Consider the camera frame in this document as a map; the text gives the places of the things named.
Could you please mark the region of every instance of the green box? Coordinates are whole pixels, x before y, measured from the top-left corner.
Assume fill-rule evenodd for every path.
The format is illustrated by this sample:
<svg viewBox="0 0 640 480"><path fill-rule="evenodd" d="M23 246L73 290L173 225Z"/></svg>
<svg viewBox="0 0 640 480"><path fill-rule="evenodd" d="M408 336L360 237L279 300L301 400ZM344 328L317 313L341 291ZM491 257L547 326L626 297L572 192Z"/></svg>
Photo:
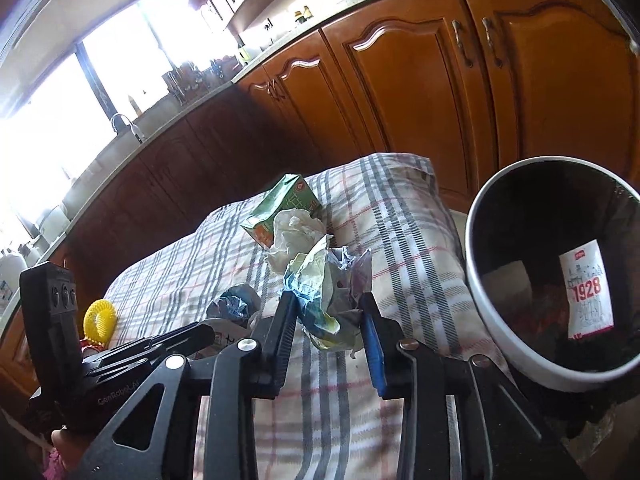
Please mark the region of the green box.
<svg viewBox="0 0 640 480"><path fill-rule="evenodd" d="M263 248L269 249L273 245L273 219L287 209L306 209L311 216L320 209L318 197L301 175L283 176L240 225Z"/></svg>

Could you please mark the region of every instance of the trash can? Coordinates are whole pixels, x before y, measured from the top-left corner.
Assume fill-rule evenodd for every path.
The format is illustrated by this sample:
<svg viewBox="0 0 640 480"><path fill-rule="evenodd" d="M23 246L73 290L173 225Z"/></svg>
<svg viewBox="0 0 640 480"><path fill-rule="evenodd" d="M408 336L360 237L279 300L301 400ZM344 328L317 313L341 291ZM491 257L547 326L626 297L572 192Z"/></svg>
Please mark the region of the trash can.
<svg viewBox="0 0 640 480"><path fill-rule="evenodd" d="M465 232L468 284L491 336L530 379L581 392L640 362L639 206L620 177L563 156L516 162L476 196ZM594 324L586 335L571 327L602 321L609 303L600 267L580 261L584 247L599 248L612 315L612 326Z"/></svg>

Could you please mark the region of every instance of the trash bin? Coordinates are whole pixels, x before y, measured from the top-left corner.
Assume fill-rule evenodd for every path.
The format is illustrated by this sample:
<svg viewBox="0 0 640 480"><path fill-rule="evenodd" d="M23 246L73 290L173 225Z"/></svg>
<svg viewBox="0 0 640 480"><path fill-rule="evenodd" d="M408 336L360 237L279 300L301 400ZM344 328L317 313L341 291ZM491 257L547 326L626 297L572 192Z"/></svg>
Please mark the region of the trash bin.
<svg viewBox="0 0 640 480"><path fill-rule="evenodd" d="M562 156L512 164L495 174L476 196L465 233L468 284L482 320L505 357L537 383L566 392L585 391L622 376L640 362L639 206L640 196L620 177L590 162ZM597 240L602 254L613 327L569 339L566 316L554 318L554 313L574 301L568 294L575 294L578 301L578 292L565 279L559 257L592 240ZM575 253L575 258L582 254ZM507 273L496 269L507 269ZM528 343L516 334L521 333L522 324L513 319L531 312L506 313L503 306L499 312L495 293L488 293L488 279L484 279L486 287L482 281L497 276L498 288L509 290L519 280L509 276L518 273L528 278L533 291L528 292L533 306L527 308L540 312L543 305L550 313L550 318L536 321L538 332L534 330L533 339L527 336ZM506 278L500 282L500 276ZM583 287L580 293L585 294ZM551 328L541 330L548 319L553 320ZM536 345L542 345L545 337L547 343L553 341L542 351Z"/></svg>

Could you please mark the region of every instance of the faucet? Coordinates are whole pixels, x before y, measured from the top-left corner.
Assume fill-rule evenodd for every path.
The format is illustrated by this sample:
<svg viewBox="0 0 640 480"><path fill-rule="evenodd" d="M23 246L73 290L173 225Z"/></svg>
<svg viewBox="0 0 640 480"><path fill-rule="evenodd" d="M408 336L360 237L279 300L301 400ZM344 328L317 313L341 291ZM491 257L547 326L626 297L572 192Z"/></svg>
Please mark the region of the faucet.
<svg viewBox="0 0 640 480"><path fill-rule="evenodd" d="M129 123L129 126L131 127L131 133L133 134L134 137L136 137L138 142L142 144L143 142L142 139L145 138L145 134L143 134L140 128L136 124L132 123L131 120L125 114L121 114L118 112L117 114L113 114L111 116L111 127L113 128L113 131L116 132L116 134L118 133L118 129L116 128L116 124L115 124L116 117L124 117L127 120L127 122Z"/></svg>

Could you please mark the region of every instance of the floor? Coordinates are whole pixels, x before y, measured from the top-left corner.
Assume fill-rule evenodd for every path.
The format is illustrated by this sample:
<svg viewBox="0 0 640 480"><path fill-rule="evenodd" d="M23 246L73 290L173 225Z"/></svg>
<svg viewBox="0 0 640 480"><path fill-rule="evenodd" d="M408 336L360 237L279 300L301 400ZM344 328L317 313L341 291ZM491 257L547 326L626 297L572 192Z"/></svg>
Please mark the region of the floor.
<svg viewBox="0 0 640 480"><path fill-rule="evenodd" d="M465 254L466 214L451 211ZM588 480L627 480L640 477L640 396L614 410L612 430L582 464Z"/></svg>

